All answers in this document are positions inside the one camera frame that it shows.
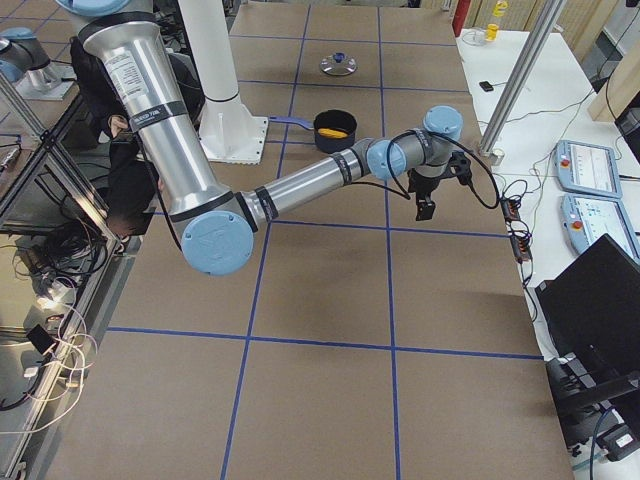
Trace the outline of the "teach pendant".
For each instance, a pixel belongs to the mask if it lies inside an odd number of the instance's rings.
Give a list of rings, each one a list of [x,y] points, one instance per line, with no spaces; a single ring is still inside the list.
[[[622,188],[612,148],[573,140],[559,140],[552,154],[557,177],[565,191],[622,197]]]
[[[566,193],[561,213],[570,243],[578,254],[607,234],[639,262],[639,242],[620,199]]]

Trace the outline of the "seated person black shirt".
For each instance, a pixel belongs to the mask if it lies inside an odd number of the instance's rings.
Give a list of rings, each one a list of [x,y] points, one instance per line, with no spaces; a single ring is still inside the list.
[[[103,64],[86,52],[77,37],[70,39],[70,55],[80,93],[93,117],[92,129],[99,142],[109,144],[107,225],[122,239],[141,235],[151,220],[148,207],[160,186],[159,175],[144,162],[130,135],[128,114]]]

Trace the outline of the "near teach pendant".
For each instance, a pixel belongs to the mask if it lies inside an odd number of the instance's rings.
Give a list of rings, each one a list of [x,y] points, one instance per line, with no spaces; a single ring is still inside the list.
[[[570,243],[578,254],[607,234],[639,262],[639,242],[620,199],[566,193],[561,213]]]

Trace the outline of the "aluminium frame post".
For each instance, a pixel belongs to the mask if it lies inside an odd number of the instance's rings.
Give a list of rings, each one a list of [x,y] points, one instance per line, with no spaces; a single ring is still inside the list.
[[[535,66],[566,3],[566,0],[547,0],[544,3],[479,142],[478,151],[481,156],[489,156],[492,153],[525,82]]]

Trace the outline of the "yellow cup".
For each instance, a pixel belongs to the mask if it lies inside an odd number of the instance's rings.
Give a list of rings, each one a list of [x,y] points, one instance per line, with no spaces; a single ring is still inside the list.
[[[485,41],[493,42],[497,39],[499,25],[497,23],[489,23],[485,30]]]

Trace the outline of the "black laptop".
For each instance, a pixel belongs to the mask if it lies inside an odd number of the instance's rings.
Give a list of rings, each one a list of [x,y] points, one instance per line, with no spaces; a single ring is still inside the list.
[[[556,398],[639,370],[639,264],[607,234],[536,288],[557,356]]]

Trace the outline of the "small black square pad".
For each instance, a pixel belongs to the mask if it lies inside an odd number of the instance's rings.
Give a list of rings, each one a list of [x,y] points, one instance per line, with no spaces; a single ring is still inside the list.
[[[490,92],[494,90],[494,86],[488,81],[481,81],[479,83],[480,88],[485,92]]]

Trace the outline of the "yellow toy corn cob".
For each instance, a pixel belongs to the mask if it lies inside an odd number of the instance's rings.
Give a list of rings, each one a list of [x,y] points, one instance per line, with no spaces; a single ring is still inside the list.
[[[320,136],[329,139],[345,139],[349,136],[349,133],[345,131],[331,128],[319,128],[317,133]]]

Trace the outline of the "far teach pendant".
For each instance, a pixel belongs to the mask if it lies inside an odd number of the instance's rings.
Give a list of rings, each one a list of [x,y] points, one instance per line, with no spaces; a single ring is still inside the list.
[[[565,191],[622,197],[622,188],[612,148],[573,140],[559,140],[552,154],[557,177]]]

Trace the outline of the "dark blue saucepan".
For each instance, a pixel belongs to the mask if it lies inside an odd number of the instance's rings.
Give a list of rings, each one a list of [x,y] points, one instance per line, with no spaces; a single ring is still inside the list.
[[[313,120],[292,116],[269,116],[268,120],[312,131],[315,146],[327,154],[351,148],[356,143],[357,120],[347,111],[325,110]]]

